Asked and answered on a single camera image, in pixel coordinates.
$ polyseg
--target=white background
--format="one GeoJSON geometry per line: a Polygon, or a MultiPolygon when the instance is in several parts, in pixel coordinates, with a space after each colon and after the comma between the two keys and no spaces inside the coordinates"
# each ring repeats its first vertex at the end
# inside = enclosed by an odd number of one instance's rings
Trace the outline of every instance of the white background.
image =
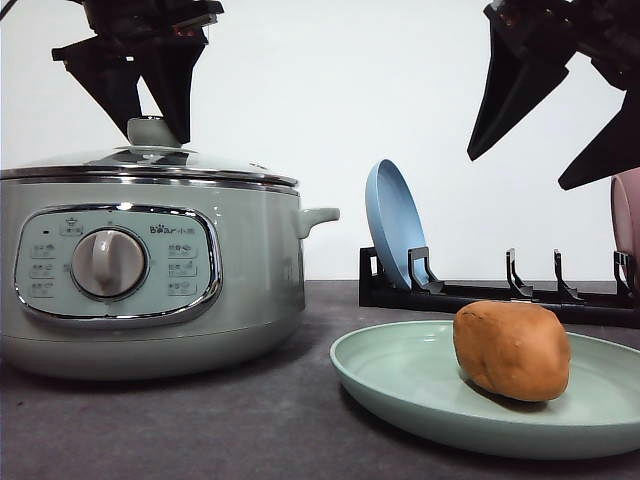
{"type": "MultiPolygon", "coordinates": [[[[588,60],[476,162],[466,146],[489,62],[487,0],[226,0],[194,72],[192,143],[298,178],[304,207],[339,223],[305,241],[308,279],[358,275],[371,245],[364,185],[392,159],[413,192],[441,278],[501,279],[516,247],[525,279],[612,279],[609,181],[557,178],[618,111],[588,60]]],[[[82,8],[21,0],[2,23],[2,168],[122,145],[109,118],[51,61],[91,36],[82,8]]],[[[145,113],[157,113],[143,92],[145,113]]]]}

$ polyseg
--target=glass lid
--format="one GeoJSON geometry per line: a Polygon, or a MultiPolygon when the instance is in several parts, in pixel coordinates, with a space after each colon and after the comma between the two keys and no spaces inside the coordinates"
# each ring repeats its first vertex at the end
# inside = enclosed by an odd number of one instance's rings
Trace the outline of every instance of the glass lid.
{"type": "Polygon", "coordinates": [[[234,180],[289,187],[298,184],[297,180],[277,175],[257,163],[204,156],[182,148],[140,145],[53,157],[32,165],[2,170],[0,178],[113,175],[234,180]]]}

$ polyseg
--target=control knob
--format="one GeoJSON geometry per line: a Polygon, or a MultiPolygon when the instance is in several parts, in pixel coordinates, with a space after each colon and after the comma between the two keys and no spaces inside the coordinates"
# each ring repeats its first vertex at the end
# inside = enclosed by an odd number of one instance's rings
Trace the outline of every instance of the control knob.
{"type": "Polygon", "coordinates": [[[104,229],[78,243],[71,271],[80,288],[91,295],[113,298],[136,287],[144,274],[145,252],[128,233],[104,229]]]}

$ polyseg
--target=brand logo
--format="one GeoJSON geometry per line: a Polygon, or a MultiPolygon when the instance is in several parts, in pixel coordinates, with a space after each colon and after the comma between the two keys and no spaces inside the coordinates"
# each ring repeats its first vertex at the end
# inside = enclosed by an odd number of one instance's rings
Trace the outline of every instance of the brand logo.
{"type": "Polygon", "coordinates": [[[158,225],[149,226],[149,233],[160,234],[160,235],[193,235],[196,233],[194,228],[182,228],[182,227],[169,227],[162,223],[158,225]]]}

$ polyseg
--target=potato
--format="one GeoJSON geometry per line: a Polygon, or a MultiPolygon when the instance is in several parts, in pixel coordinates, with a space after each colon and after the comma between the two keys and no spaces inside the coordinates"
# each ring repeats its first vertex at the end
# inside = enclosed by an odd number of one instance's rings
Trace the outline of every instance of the potato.
{"type": "Polygon", "coordinates": [[[467,305],[453,322],[453,343],[462,369],[489,392],[537,402],[567,388],[569,339],[555,314],[539,305],[467,305]]]}

